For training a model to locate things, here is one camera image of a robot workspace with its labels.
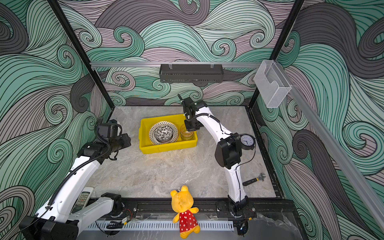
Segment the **pink plastic cup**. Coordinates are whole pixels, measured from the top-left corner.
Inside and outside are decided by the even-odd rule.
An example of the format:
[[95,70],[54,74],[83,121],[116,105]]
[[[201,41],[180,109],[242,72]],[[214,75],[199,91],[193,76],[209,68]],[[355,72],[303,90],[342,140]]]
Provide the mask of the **pink plastic cup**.
[[186,125],[183,124],[180,128],[180,135],[183,141],[190,141],[194,136],[194,132],[188,131]]

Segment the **dotted plate yellow rim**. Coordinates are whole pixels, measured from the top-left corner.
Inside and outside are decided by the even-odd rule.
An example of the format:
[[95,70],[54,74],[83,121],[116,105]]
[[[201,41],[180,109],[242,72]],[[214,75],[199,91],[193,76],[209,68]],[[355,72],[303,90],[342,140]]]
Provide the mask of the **dotted plate yellow rim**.
[[[155,130],[155,128],[156,128],[157,126],[159,126],[159,125],[168,125],[168,126],[170,126],[170,127],[173,128],[173,130],[174,130],[174,136],[173,136],[173,138],[172,138],[169,142],[160,143],[160,142],[158,142],[158,141],[155,139],[155,137],[154,137],[154,130]],[[149,138],[150,138],[150,141],[152,142],[153,145],[162,145],[162,144],[170,144],[170,143],[174,143],[174,142],[176,142],[176,141],[178,140],[178,138],[179,138],[179,130],[178,130],[178,128],[177,128],[177,126],[176,126],[175,124],[173,124],[173,123],[171,123],[171,122],[168,122],[168,121],[161,121],[161,122],[158,122],[158,123],[154,124],[154,125],[151,127],[151,129],[150,129],[150,131],[149,131]]]

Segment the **black leaf patterned bowl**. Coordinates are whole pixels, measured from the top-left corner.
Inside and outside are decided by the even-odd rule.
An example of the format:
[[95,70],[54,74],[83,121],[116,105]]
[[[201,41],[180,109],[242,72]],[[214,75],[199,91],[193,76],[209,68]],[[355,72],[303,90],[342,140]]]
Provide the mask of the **black leaf patterned bowl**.
[[174,136],[174,130],[168,125],[159,125],[154,130],[154,137],[160,143],[169,142]]

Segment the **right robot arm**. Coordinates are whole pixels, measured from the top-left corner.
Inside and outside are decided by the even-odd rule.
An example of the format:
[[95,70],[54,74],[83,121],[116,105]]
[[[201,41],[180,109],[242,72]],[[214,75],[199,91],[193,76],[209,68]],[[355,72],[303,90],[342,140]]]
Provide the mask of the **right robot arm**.
[[178,94],[186,117],[187,131],[195,132],[204,127],[216,141],[215,159],[226,172],[229,192],[229,206],[233,215],[238,215],[248,203],[248,197],[241,183],[241,135],[226,129],[214,116],[203,100],[193,101]]

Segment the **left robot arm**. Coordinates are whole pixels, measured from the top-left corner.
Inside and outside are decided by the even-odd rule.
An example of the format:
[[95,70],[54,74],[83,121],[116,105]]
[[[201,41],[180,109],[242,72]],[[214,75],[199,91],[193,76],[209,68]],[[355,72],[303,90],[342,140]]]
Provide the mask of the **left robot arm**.
[[22,219],[19,228],[27,240],[75,240],[89,225],[105,215],[119,217],[123,213],[121,195],[105,193],[98,200],[73,212],[91,176],[111,160],[111,154],[131,146],[128,134],[116,120],[95,128],[96,140],[86,143],[78,152],[68,174],[49,200],[33,216]]

